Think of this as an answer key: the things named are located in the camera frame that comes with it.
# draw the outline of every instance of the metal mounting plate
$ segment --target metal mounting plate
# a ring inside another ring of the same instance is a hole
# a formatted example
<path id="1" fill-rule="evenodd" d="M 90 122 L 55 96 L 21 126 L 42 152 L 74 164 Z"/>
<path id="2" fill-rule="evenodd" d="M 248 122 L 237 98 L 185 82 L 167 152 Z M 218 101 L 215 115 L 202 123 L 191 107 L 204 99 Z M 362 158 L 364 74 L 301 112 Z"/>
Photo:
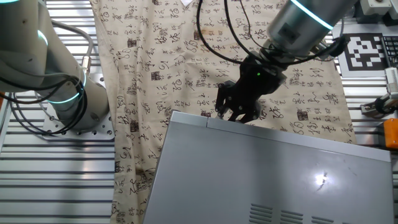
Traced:
<path id="1" fill-rule="evenodd" d="M 50 104 L 47 107 L 47 112 L 55 118 L 57 117 L 55 110 Z M 56 131 L 63 127 L 65 126 L 61 122 L 51 120 L 48 116 L 46 116 L 44 119 L 44 130 Z M 71 139 L 74 141 L 112 141 L 114 139 L 114 131 L 112 127 L 111 113 L 109 112 L 102 122 L 85 133 L 69 130 L 65 134 L 58 134 L 56 136 L 43 136 L 43 138 L 49 141 L 65 141 L 66 139 Z"/>

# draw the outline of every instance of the orange object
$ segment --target orange object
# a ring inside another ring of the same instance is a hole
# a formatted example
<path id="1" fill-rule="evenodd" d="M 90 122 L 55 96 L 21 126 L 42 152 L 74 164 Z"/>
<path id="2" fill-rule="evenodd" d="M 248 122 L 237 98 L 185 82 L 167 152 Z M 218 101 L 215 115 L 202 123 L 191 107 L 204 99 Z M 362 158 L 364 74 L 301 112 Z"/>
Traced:
<path id="1" fill-rule="evenodd" d="M 384 122 L 384 138 L 386 147 L 398 149 L 398 119 L 388 119 Z"/>
<path id="2" fill-rule="evenodd" d="M 1 105 L 2 105 L 2 101 L 3 101 L 3 98 L 0 97 L 0 108 L 1 108 Z"/>

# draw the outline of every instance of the silver laptop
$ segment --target silver laptop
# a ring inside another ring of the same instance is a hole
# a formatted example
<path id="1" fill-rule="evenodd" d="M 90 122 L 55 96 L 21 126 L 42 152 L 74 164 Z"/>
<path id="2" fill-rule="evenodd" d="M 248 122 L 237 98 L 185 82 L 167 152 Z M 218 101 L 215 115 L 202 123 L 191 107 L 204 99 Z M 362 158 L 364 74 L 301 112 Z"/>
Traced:
<path id="1" fill-rule="evenodd" d="M 387 151 L 174 112 L 144 224 L 394 222 Z"/>

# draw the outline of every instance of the beige cloth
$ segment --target beige cloth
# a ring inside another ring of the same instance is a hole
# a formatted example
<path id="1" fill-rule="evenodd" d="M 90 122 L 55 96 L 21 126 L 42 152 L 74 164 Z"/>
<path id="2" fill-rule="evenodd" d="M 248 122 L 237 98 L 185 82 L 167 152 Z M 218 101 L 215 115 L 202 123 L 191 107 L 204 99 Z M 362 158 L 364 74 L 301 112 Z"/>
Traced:
<path id="1" fill-rule="evenodd" d="M 171 110 L 215 117 L 217 83 L 237 80 L 239 66 L 209 53 L 195 34 L 197 1 L 90 0 L 116 133 L 111 223 L 142 221 Z M 236 33 L 251 50 L 247 21 L 229 1 Z M 245 2 L 252 35 L 261 44 L 283 2 Z M 218 52 L 242 60 L 226 25 L 222 0 L 204 0 L 202 31 Z M 291 66 L 286 83 L 261 98 L 251 124 L 355 143 L 340 76 L 332 62 Z"/>

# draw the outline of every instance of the green led light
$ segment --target green led light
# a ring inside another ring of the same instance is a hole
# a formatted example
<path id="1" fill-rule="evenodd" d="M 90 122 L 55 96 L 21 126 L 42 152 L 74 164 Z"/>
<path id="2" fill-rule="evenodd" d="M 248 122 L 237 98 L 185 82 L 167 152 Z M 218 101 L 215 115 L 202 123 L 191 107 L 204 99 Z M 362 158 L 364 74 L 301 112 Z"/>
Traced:
<path id="1" fill-rule="evenodd" d="M 0 4 L 2 4 L 2 3 L 16 2 L 16 1 L 19 1 L 19 0 L 0 0 Z"/>

